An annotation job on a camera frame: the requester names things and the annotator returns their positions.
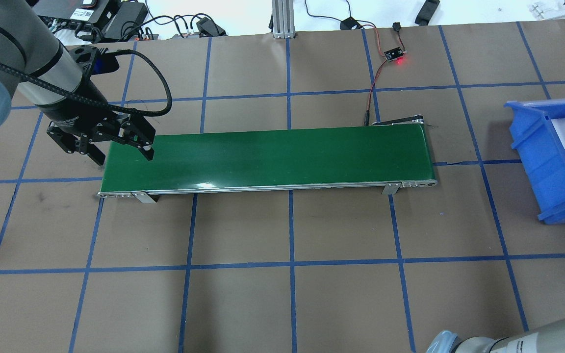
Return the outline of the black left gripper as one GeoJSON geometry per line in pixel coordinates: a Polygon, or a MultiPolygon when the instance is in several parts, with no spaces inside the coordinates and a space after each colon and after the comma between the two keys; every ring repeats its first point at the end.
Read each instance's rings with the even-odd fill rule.
{"type": "MultiPolygon", "coordinates": [[[[69,62],[76,63],[81,70],[74,93],[106,103],[90,77],[119,69],[115,55],[107,53],[106,49],[85,45],[62,54],[60,63],[69,62]]],[[[94,143],[116,141],[137,148],[147,161],[154,158],[155,128],[144,117],[117,114],[70,98],[44,104],[42,112],[51,120],[47,135],[67,154],[86,155],[101,167],[106,156],[94,143]]]]}

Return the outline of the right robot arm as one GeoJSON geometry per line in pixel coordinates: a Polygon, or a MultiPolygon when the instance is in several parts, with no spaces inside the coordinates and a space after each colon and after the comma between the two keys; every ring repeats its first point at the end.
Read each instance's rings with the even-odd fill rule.
{"type": "Polygon", "coordinates": [[[491,339],[460,339],[452,331],[441,331],[426,350],[428,353],[565,353],[565,319],[520,335],[491,339]]]}

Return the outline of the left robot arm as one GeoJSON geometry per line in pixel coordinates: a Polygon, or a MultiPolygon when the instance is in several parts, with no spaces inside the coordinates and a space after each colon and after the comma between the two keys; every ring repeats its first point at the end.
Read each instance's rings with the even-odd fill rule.
{"type": "Polygon", "coordinates": [[[172,103],[168,84],[149,58],[135,50],[94,46],[68,50],[33,12],[34,3],[0,0],[0,127],[14,94],[21,93],[50,120],[47,135],[66,153],[89,156],[103,165],[98,142],[137,148],[152,160],[155,129],[147,118],[166,114],[172,103]],[[159,76],[169,100],[162,110],[137,110],[108,103],[91,76],[119,69],[118,56],[134,54],[159,76]]]}

